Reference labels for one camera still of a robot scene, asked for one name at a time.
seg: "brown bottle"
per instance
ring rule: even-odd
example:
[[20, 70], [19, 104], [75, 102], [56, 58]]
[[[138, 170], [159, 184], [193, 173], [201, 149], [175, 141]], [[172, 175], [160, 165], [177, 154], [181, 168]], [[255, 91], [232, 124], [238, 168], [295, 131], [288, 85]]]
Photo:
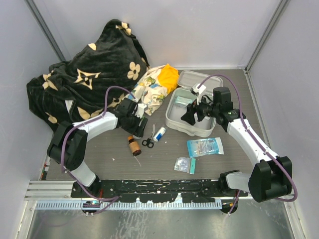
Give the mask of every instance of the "brown bottle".
[[131, 149], [133, 156], [140, 155], [142, 151], [139, 147], [139, 144], [135, 141], [135, 139], [132, 136], [129, 136], [128, 141], [129, 141], [129, 147]]

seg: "plastic packet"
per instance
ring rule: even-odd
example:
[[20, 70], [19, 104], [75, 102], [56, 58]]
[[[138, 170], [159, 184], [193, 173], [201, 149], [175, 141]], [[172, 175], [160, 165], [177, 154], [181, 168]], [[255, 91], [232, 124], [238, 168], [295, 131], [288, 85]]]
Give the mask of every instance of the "plastic packet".
[[177, 96], [175, 99], [175, 104], [181, 107], [187, 107], [187, 105], [193, 103], [193, 101], [194, 100], [192, 99], [184, 98], [182, 96]]
[[189, 157], [195, 158], [208, 154], [224, 154], [220, 138], [204, 138], [187, 141]]
[[181, 157], [176, 160], [174, 170], [189, 174], [195, 173], [196, 159]]

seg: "plastic bin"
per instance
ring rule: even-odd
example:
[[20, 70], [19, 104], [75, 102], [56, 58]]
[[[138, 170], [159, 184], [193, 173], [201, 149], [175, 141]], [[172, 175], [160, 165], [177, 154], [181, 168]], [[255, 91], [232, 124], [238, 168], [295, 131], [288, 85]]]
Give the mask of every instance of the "plastic bin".
[[[182, 71], [178, 78], [178, 85], [181, 88], [177, 88], [170, 99], [168, 108], [166, 110], [165, 123], [168, 127], [176, 129], [178, 131], [187, 133], [190, 136], [208, 137], [211, 135], [215, 125], [216, 119], [205, 117], [203, 121], [197, 122], [197, 115], [195, 115], [196, 124], [190, 125], [180, 118], [186, 113], [186, 107], [176, 104], [176, 98], [178, 96], [191, 99], [196, 99], [196, 96], [190, 92], [190, 89], [196, 84], [201, 83], [208, 75], [197, 73], [194, 71]], [[219, 77], [211, 77], [205, 82], [206, 90], [204, 94], [212, 97], [213, 89], [223, 86], [223, 80]]]

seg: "black blanket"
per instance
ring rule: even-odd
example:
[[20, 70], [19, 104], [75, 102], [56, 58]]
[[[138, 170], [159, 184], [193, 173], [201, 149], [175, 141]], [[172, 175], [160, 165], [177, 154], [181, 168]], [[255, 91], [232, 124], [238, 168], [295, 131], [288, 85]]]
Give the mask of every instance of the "black blanket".
[[[87, 120], [102, 112], [109, 86], [131, 91], [148, 67], [130, 26], [113, 19], [95, 43], [88, 44], [71, 61], [51, 65], [49, 74], [27, 84], [29, 108], [52, 130], [62, 121]], [[110, 90], [108, 106], [118, 104], [125, 94], [120, 89]]]

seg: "robotic arm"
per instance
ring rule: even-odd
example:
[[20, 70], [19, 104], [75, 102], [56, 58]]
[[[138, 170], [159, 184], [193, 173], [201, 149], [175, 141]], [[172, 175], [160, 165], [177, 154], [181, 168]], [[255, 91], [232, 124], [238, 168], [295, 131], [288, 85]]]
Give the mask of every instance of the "robotic arm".
[[147, 118], [143, 117], [146, 107], [145, 104], [138, 104], [124, 98], [114, 109], [109, 109], [104, 116], [96, 116], [95, 118], [99, 118], [96, 121], [91, 118], [73, 124], [66, 121], [62, 122], [54, 133], [47, 155], [61, 164], [62, 144], [67, 132], [75, 126], [83, 125], [72, 132], [68, 138], [64, 153], [64, 167], [83, 186], [87, 187], [89, 192], [95, 195], [100, 190], [101, 183], [99, 177], [83, 161], [86, 143], [103, 132], [119, 127], [136, 138], [143, 137], [144, 128], [148, 121]]
[[198, 84], [193, 87], [191, 91], [197, 95], [197, 99], [187, 106], [187, 111], [181, 119], [194, 125], [194, 114], [197, 114], [198, 121], [202, 121], [205, 117], [215, 117], [216, 122], [239, 143], [254, 165], [251, 175], [239, 171], [220, 174], [218, 182], [221, 191], [226, 193], [231, 189], [239, 189], [250, 193], [257, 202], [290, 194], [291, 183], [270, 156], [276, 158], [291, 177], [292, 163], [289, 158], [279, 157], [272, 151], [252, 130], [248, 120], [243, 116], [246, 129], [239, 110], [233, 109], [227, 87], [215, 88], [213, 100], [207, 95], [201, 96], [204, 90], [203, 85]]

